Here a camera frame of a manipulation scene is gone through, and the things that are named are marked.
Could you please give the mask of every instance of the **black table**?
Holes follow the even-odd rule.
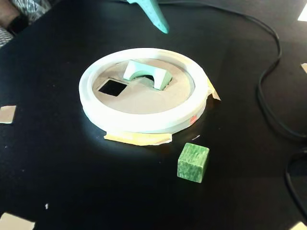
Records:
[[[306,131],[307,75],[300,64],[307,62],[307,23],[297,21],[305,1],[208,2],[275,27],[284,55],[265,95],[285,123]],[[303,145],[270,129],[255,95],[259,75],[276,56],[273,39],[226,13],[162,10],[168,35],[137,5],[67,0],[0,49],[0,106],[17,105],[14,123],[0,125],[0,214],[35,221],[36,230],[284,230],[303,220],[283,181],[289,156]],[[222,99],[209,98],[200,120],[170,144],[106,141],[83,113],[83,71],[134,47],[192,58]],[[201,184],[177,178],[186,142],[211,150]]]

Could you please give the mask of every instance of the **white circular tray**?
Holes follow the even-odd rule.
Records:
[[[117,63],[141,58],[165,61],[186,71],[195,85],[190,97],[175,108],[151,114],[121,112],[97,99],[93,92],[93,84],[101,73]],[[80,100],[86,116],[106,132],[179,132],[201,116],[206,106],[208,91],[207,75],[196,62],[179,53],[156,48],[128,49],[107,55],[87,68],[79,83]]]

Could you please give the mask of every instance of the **patterned fabric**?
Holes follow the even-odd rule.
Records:
[[[0,47],[4,46],[9,42],[13,36],[7,32],[4,28],[0,27]]]
[[[27,16],[30,24],[51,8],[47,0],[11,0],[11,2],[21,13]]]

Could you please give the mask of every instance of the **cardboard piece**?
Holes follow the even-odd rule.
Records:
[[[11,124],[14,119],[16,106],[8,105],[0,108],[0,123]]]

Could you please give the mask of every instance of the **green marbled cube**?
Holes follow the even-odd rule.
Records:
[[[178,159],[177,176],[201,183],[206,171],[209,149],[186,143]]]

